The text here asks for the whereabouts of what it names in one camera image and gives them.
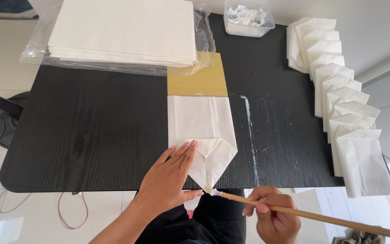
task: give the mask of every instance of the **brush bristles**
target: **brush bristles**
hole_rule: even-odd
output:
[[[209,193],[211,196],[222,196],[222,193],[223,193],[222,191],[218,191],[216,189],[213,189],[209,185],[205,185],[203,190],[205,192]]]

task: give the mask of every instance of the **person's lap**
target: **person's lap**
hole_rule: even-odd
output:
[[[244,196],[243,189],[221,191]],[[212,244],[243,244],[246,239],[243,207],[243,203],[204,194],[192,219],[183,205],[172,208],[150,222],[136,243],[178,243],[191,239]]]

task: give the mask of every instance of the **plastic bag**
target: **plastic bag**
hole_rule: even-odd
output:
[[[40,18],[31,35],[30,41],[20,55],[20,63],[52,65],[63,68],[75,69],[96,69],[132,73],[141,75],[167,76],[168,72],[173,76],[192,75],[203,67],[214,65],[214,44],[213,33],[210,29],[210,10],[206,3],[194,3],[194,29],[195,43],[198,53],[198,63],[186,68],[171,68],[166,66],[154,66],[133,63],[109,63],[109,62],[81,62],[60,60],[57,57],[50,57],[48,41],[57,20],[61,5],[49,8],[40,15]]]

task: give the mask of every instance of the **black wooden table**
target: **black wooden table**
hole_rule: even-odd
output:
[[[343,186],[314,116],[312,81],[288,67],[286,26],[261,38],[233,36],[222,18],[209,16],[238,153],[216,187]],[[14,192],[139,189],[168,145],[166,96],[166,77],[41,66],[1,184]],[[185,188],[199,187],[188,178]]]

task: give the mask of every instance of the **wooden brush handle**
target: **wooden brush handle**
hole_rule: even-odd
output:
[[[231,200],[234,200],[237,202],[242,202],[242,203],[252,204],[252,205],[257,205],[259,203],[258,201],[251,201],[245,197],[240,197],[240,196],[236,196],[236,195],[229,194],[229,193],[222,193],[222,197],[228,198],[228,199],[231,199]],[[334,224],[334,225],[341,225],[341,226],[345,226],[345,227],[356,229],[356,230],[363,230],[365,232],[373,233],[376,235],[390,237],[390,230],[389,229],[385,229],[385,228],[378,227],[378,226],[365,225],[365,224],[356,223],[356,222],[352,222],[352,221],[348,221],[348,220],[344,220],[344,219],[338,219],[338,218],[324,216],[321,214],[297,210],[294,208],[287,208],[287,207],[281,207],[281,206],[269,206],[269,209],[271,209],[273,211],[282,212],[282,213],[293,214],[293,215],[304,217],[304,218],[314,219],[314,220],[318,220],[318,221],[322,221],[322,222],[326,222],[326,223],[330,223],[330,224]]]

